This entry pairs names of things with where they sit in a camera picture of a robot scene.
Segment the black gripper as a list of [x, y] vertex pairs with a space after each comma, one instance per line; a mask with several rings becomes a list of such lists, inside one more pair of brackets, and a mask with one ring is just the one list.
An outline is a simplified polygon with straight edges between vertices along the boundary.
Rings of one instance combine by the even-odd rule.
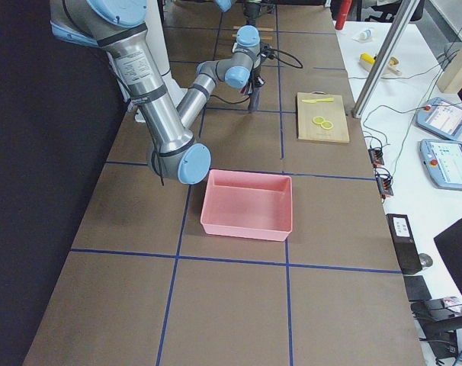
[[255, 92], [265, 84], [265, 80], [261, 77], [261, 63], [255, 66], [249, 76], [249, 91]]

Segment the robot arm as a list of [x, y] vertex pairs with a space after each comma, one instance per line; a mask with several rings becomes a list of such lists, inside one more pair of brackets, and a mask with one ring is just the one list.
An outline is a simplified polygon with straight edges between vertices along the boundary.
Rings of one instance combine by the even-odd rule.
[[51, 1], [50, 17], [55, 38], [111, 56], [120, 85], [152, 137], [147, 160], [154, 172], [185, 185], [202, 181], [211, 155], [196, 143], [191, 125], [219, 82], [244, 90], [252, 81], [261, 63], [258, 29], [240, 27], [232, 56], [201, 63], [184, 89], [172, 78], [156, 1]]

